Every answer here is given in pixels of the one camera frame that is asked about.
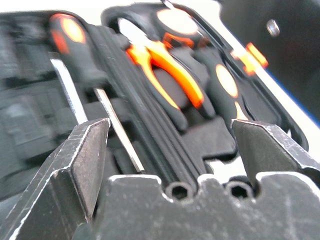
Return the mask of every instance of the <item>hex hole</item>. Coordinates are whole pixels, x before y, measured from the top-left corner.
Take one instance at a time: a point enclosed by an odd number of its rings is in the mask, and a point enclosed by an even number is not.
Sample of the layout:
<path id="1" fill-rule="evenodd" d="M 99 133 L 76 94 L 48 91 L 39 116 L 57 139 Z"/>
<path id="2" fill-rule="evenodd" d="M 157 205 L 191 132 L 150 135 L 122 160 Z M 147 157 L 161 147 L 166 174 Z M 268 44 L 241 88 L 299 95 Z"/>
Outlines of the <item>hex hole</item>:
<path id="1" fill-rule="evenodd" d="M 89 223 L 81 223 L 75 230 L 72 240 L 96 239 Z"/>
<path id="2" fill-rule="evenodd" d="M 248 197 L 247 190 L 241 186 L 234 186 L 231 188 L 231 194 L 239 199 L 245 199 Z"/>
<path id="3" fill-rule="evenodd" d="M 172 196 L 177 200 L 182 200 L 188 196 L 188 190 L 183 186 L 175 186 L 172 188 Z"/>

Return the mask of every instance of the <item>orange handle grip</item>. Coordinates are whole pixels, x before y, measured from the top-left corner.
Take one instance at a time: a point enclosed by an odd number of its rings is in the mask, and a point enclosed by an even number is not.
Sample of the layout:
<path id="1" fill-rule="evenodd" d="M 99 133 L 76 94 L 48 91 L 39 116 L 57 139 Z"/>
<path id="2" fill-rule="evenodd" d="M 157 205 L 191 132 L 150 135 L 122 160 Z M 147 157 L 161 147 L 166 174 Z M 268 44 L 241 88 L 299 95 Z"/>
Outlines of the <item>orange handle grip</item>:
<path id="1" fill-rule="evenodd" d="M 170 55 L 160 41 L 148 41 L 152 63 L 167 71 L 182 87 L 192 105 L 199 109 L 204 102 L 204 95 L 194 78 Z"/>
<path id="2" fill-rule="evenodd" d="M 130 55 L 135 64 L 139 64 L 141 66 L 146 77 L 157 89 L 157 91 L 165 98 L 165 100 L 174 108 L 179 109 L 177 104 L 167 94 L 167 92 L 164 90 L 164 88 L 161 86 L 156 76 L 154 75 L 151 66 L 151 55 L 148 50 L 144 46 L 131 45 L 131 47 L 126 52 Z"/>
<path id="3" fill-rule="evenodd" d="M 191 49 L 195 46 L 195 43 L 194 41 L 192 41 L 192 39 L 188 38 L 188 37 L 181 37 L 181 36 L 175 36 L 169 32 L 166 32 L 163 36 L 163 44 L 171 49 L 172 48 L 172 45 L 171 45 L 171 40 L 176 40 L 176 41 L 179 41 L 187 46 L 189 46 Z"/>
<path id="4" fill-rule="evenodd" d="M 234 105 L 236 109 L 236 119 L 248 120 L 248 117 L 242 111 L 240 104 L 237 101 L 235 101 Z"/>

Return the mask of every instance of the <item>screwdriver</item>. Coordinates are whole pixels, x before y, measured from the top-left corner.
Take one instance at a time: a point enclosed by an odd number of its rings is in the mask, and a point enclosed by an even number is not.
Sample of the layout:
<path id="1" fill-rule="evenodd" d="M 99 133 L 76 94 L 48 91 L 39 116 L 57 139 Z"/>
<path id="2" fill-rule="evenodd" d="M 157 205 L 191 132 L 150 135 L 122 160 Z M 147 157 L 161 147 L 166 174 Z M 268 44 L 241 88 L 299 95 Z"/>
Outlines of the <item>screwdriver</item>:
<path id="1" fill-rule="evenodd" d="M 237 84 L 223 63 L 218 50 L 199 48 L 194 51 L 193 57 L 204 64 L 209 72 L 207 94 L 227 127 L 230 129 L 232 119 L 250 119 Z"/>
<path id="2" fill-rule="evenodd" d="M 168 9 L 175 9 L 175 6 L 169 0 L 161 0 L 161 2 L 168 8 Z"/>
<path id="3" fill-rule="evenodd" d="M 61 54 L 61 59 L 65 62 L 74 79 L 82 82 L 91 82 L 92 85 L 108 81 L 106 73 L 96 67 L 89 46 L 90 38 L 75 17 L 58 13 L 50 18 L 49 25 L 53 41 Z M 95 88 L 94 92 L 108 114 L 113 129 L 128 153 L 136 171 L 139 174 L 144 174 L 145 169 L 120 123 L 105 90 Z"/>
<path id="4" fill-rule="evenodd" d="M 88 118 L 67 67 L 65 66 L 64 62 L 59 59 L 58 54 L 49 52 L 49 56 L 55 73 L 62 85 L 62 89 L 69 103 L 69 106 L 75 116 L 76 122 L 78 124 L 87 122 Z"/>

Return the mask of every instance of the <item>scratched metal surface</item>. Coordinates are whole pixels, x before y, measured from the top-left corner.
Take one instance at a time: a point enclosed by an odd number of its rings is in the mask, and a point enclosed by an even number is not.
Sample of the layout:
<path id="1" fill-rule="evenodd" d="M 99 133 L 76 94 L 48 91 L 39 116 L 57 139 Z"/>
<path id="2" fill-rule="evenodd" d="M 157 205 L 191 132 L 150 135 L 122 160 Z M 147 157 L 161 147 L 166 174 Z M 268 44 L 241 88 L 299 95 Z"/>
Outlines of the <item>scratched metal surface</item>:
<path id="1" fill-rule="evenodd" d="M 319 239 L 320 191 L 300 173 L 259 173 L 253 198 L 233 197 L 211 174 L 200 176 L 198 185 L 192 199 L 177 201 L 156 176 L 111 177 L 96 239 Z"/>
<path id="2" fill-rule="evenodd" d="M 37 1 L 30 0 L 28 3 L 16 4 L 8 2 L 3 5 L 0 12 L 18 12 L 18 11 L 41 11 L 41 10 L 65 10 L 78 14 L 88 23 L 101 25 L 101 12 L 114 6 L 127 6 L 134 3 L 159 3 L 160 0 L 117 0 L 117 1 L 100 1 L 91 0 L 89 4 L 79 4 L 78 1 L 64 0 L 57 1 Z M 214 0 L 172 0 L 173 3 L 186 5 L 199 13 L 219 34 L 226 39 L 232 48 L 241 53 L 245 51 L 243 45 L 236 37 L 226 28 L 220 18 L 222 5 Z M 272 77 L 261 67 L 256 70 L 257 75 L 261 78 L 267 88 L 274 93 L 275 97 L 296 121 L 305 134 L 309 143 L 309 153 L 311 157 L 320 162 L 320 128 L 303 112 L 303 110 L 288 96 L 288 94 L 272 79 Z M 245 175 L 242 160 L 238 157 L 233 164 L 224 165 L 222 162 L 212 162 L 212 168 L 221 173 L 221 179 L 225 182 L 229 177 Z"/>
<path id="3" fill-rule="evenodd" d="M 0 226 L 1 240 L 72 239 L 96 205 L 109 127 L 109 119 L 103 118 L 73 129 Z"/>
<path id="4" fill-rule="evenodd" d="M 320 186 L 320 163 L 277 125 L 234 120 L 232 130 L 251 181 L 260 172 L 295 171 Z"/>

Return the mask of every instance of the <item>metal jaw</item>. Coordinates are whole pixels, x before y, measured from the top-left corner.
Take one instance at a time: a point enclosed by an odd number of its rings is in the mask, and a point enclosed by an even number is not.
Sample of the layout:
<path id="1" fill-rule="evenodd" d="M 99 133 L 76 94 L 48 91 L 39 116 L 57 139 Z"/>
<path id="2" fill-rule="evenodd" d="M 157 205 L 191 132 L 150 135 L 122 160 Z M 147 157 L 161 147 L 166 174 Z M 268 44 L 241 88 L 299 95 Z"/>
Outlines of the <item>metal jaw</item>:
<path id="1" fill-rule="evenodd" d="M 108 118 L 77 125 L 45 160 L 0 227 L 2 240 L 72 239 L 100 190 Z"/>
<path id="2" fill-rule="evenodd" d="M 237 181 L 224 187 L 205 174 L 196 195 L 176 200 L 156 176 L 113 176 L 92 234 L 112 240 L 319 239 L 318 163 L 275 125 L 235 120 L 232 129 L 253 187 Z M 233 193 L 237 188 L 242 197 Z"/>

